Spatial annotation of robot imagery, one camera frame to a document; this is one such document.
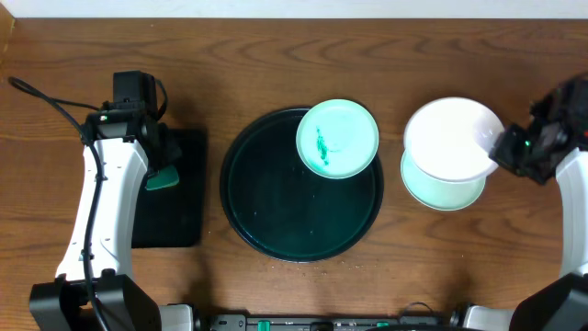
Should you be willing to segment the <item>light green plate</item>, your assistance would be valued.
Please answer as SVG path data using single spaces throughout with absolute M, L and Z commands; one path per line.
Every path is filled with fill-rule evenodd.
M 446 182 L 427 175 L 407 151 L 401 157 L 401 179 L 409 193 L 423 205 L 438 211 L 458 211 L 474 203 L 485 188 L 486 179 Z

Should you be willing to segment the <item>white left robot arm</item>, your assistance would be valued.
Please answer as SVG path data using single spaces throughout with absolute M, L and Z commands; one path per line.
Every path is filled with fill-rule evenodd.
M 85 177 L 73 234 L 51 282 L 33 285 L 29 310 L 42 330 L 193 330 L 188 304 L 158 305 L 133 280 L 131 241 L 147 176 L 168 173 L 182 152 L 161 118 L 162 82 L 113 75 L 113 99 L 76 124 Z

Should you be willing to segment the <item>green scouring sponge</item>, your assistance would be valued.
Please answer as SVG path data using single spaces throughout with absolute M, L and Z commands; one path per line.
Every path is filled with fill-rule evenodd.
M 174 165 L 169 165 L 148 177 L 145 184 L 147 191 L 171 188 L 179 183 L 179 174 Z

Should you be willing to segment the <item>white plate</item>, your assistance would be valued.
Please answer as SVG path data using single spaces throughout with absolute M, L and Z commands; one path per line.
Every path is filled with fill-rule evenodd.
M 480 102 L 444 97 L 412 115 L 403 142 L 416 166 L 428 176 L 468 182 L 497 169 L 489 153 L 503 132 L 496 114 Z

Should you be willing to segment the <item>pale green plate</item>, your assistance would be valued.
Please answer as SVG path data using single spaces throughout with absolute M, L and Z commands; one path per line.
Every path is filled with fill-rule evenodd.
M 379 148 L 379 129 L 371 113 L 346 99 L 310 108 L 296 131 L 302 163 L 320 177 L 344 179 L 365 170 Z

